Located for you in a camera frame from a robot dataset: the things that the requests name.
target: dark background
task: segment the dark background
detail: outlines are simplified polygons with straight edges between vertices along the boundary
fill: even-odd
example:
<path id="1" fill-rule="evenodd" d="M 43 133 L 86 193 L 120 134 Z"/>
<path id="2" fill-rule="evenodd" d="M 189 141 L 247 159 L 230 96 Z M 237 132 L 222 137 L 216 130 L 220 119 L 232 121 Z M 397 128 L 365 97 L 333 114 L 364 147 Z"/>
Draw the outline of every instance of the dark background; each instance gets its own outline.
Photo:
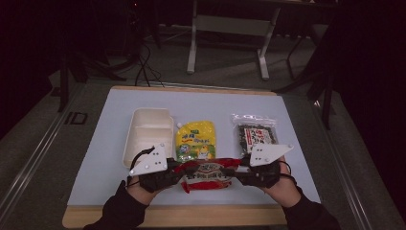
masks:
<path id="1" fill-rule="evenodd" d="M 1 1 L 0 138 L 50 90 L 59 68 L 61 38 L 89 57 L 105 61 L 107 50 L 123 50 L 126 3 L 117 1 Z M 406 7 L 403 1 L 349 1 L 331 13 L 293 8 L 281 12 L 276 34 L 305 35 L 308 25 L 330 22 L 315 52 L 315 69 L 329 69 L 334 89 L 358 127 L 396 206 L 406 219 Z M 203 11 L 235 12 L 232 6 Z M 157 21 L 191 23 L 192 1 L 157 1 Z M 241 16 L 266 17 L 246 8 Z"/>

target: yellow package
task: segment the yellow package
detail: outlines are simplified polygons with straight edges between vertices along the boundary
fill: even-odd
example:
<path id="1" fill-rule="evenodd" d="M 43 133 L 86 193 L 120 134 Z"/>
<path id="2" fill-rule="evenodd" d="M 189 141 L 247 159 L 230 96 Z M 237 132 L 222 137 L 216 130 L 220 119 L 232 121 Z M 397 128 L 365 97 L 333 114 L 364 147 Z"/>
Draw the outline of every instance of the yellow package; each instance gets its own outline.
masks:
<path id="1" fill-rule="evenodd" d="M 190 122 L 176 133 L 177 161 L 215 159 L 214 124 L 209 121 Z"/>

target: hand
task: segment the hand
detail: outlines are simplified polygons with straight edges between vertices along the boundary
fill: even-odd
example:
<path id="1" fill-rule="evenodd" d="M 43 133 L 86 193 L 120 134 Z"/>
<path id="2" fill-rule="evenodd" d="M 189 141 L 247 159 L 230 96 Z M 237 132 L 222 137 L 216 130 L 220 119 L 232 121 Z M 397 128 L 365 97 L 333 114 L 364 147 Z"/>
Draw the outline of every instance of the hand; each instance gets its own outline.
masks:
<path id="1" fill-rule="evenodd" d="M 282 156 L 279 160 L 285 161 L 284 156 Z M 281 173 L 290 174 L 290 171 L 284 163 L 280 163 L 280 165 Z M 266 194 L 270 195 L 275 201 L 285 208 L 294 206 L 302 197 L 297 190 L 295 183 L 291 179 L 283 176 L 281 176 L 280 180 L 271 188 L 260 189 L 262 189 Z"/>
<path id="2" fill-rule="evenodd" d="M 136 200 L 138 200 L 140 203 L 149 205 L 150 202 L 163 190 L 160 191 L 155 191 L 153 193 L 150 193 L 146 191 L 144 188 L 140 186 L 140 183 L 137 183 L 139 181 L 138 176 L 133 176 L 131 178 L 131 181 L 129 184 L 133 184 L 129 187 L 127 187 L 127 192 L 134 197 Z"/>

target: takeout container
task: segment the takeout container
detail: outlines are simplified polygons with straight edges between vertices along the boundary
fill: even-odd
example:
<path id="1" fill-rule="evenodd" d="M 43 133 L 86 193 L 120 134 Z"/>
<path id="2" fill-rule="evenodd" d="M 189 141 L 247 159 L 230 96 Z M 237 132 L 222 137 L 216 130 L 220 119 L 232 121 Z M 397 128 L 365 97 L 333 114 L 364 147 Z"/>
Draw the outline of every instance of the takeout container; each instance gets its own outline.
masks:
<path id="1" fill-rule="evenodd" d="M 129 168 L 134 157 L 142 150 L 165 144 L 165 153 L 172 157 L 173 119 L 165 108 L 138 108 L 134 111 L 125 142 L 123 163 Z"/>

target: sleeve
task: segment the sleeve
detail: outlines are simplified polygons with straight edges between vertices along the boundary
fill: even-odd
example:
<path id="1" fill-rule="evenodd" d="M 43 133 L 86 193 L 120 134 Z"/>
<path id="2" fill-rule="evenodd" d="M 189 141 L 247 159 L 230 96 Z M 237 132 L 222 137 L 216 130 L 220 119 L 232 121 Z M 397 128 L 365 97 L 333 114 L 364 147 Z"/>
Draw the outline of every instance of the sleeve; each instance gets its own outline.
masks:
<path id="1" fill-rule="evenodd" d="M 303 194 L 296 205 L 283 211 L 289 230 L 341 229 L 337 219 L 322 204 L 310 201 Z"/>
<path id="2" fill-rule="evenodd" d="M 125 182 L 122 181 L 116 194 L 105 202 L 101 218 L 86 225 L 83 230 L 133 229 L 144 222 L 147 207 L 126 191 Z"/>

